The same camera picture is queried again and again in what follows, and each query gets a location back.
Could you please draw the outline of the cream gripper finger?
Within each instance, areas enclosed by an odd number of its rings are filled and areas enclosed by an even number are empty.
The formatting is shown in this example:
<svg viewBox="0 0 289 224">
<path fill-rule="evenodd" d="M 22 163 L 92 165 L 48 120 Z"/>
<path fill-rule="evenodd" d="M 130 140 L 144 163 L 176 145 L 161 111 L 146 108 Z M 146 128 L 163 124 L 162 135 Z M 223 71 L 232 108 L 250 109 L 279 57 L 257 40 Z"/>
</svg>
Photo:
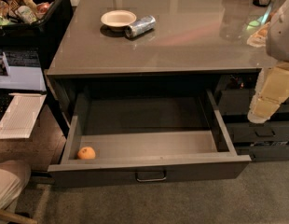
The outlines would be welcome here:
<svg viewBox="0 0 289 224">
<path fill-rule="evenodd" d="M 273 67 L 263 68 L 256 81 L 248 120 L 255 124 L 266 122 L 288 98 L 289 63 L 277 62 Z"/>
</svg>

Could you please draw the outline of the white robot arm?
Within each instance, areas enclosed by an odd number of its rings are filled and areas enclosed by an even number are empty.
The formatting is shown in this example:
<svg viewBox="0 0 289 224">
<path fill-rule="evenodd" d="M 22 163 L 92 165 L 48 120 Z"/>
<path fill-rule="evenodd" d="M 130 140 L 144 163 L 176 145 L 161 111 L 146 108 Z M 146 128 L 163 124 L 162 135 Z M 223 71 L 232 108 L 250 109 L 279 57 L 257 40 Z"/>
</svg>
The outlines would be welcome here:
<svg viewBox="0 0 289 224">
<path fill-rule="evenodd" d="M 277 62 L 263 68 L 255 85 L 247 118 L 255 124 L 264 123 L 289 98 L 289 0 L 273 15 L 266 37 L 267 55 Z"/>
</svg>

